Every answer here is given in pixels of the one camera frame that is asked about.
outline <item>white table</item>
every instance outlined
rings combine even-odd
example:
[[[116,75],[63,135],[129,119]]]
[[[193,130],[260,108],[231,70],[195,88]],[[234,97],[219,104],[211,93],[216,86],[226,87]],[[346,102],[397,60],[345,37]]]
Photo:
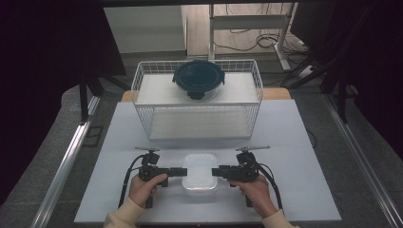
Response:
[[[147,139],[131,103],[119,103],[100,156],[95,165],[75,222],[104,222],[107,213],[117,209],[125,172],[137,156],[146,151],[135,146],[159,147],[160,167],[182,166],[188,154],[210,153],[218,164],[237,164],[235,148],[262,146],[253,151],[260,163],[272,169],[285,215],[289,220],[340,220],[329,186],[299,116],[294,100],[263,101],[250,140],[166,141]],[[260,217],[247,208],[239,189],[219,178],[217,192],[211,197],[188,196],[181,178],[170,178],[168,187],[159,187],[153,208],[141,223],[203,224],[256,223]],[[271,189],[274,202],[274,191]]]

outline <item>forearm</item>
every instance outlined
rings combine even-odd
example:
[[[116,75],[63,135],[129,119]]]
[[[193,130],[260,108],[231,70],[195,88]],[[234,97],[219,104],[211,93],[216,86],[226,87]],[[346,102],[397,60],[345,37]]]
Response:
[[[106,216],[104,223],[105,228],[133,228],[136,227],[136,221],[144,209],[134,203],[130,198],[126,198],[124,204],[115,212]]]
[[[282,210],[277,211],[274,215],[261,220],[265,228],[296,228],[285,218]]]

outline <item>white metal stand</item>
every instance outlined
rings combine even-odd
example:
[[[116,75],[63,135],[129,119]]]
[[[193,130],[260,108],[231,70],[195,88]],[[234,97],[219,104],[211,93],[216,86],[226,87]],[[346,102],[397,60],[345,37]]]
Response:
[[[280,29],[280,35],[278,42],[275,44],[275,51],[278,55],[282,69],[284,71],[291,70],[290,65],[282,46],[284,44],[285,35],[287,33],[288,26],[290,25],[291,16],[294,10],[294,4],[292,3],[285,15],[272,14],[272,15],[225,15],[214,16],[214,5],[210,5],[210,41],[208,49],[208,59],[215,59],[214,50],[214,30],[224,29]]]

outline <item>metal basket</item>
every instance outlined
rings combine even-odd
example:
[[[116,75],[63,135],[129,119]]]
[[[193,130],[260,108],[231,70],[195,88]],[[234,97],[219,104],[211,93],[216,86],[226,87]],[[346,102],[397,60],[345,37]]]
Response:
[[[131,97],[148,139],[249,139],[262,97],[255,60],[211,61],[225,72],[225,85],[203,103],[186,99],[172,82],[187,62],[139,63]]]

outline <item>hand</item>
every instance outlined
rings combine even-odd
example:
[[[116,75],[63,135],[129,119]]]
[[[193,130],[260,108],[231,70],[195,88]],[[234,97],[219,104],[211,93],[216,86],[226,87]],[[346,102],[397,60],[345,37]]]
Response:
[[[243,195],[246,194],[252,201],[255,211],[264,219],[274,215],[278,210],[270,199],[270,191],[267,179],[259,175],[251,182],[228,180],[229,183],[240,188]]]
[[[128,196],[137,205],[145,208],[145,202],[148,197],[154,197],[157,194],[157,183],[164,181],[168,176],[161,174],[149,181],[142,181],[138,175],[131,179],[130,190]]]

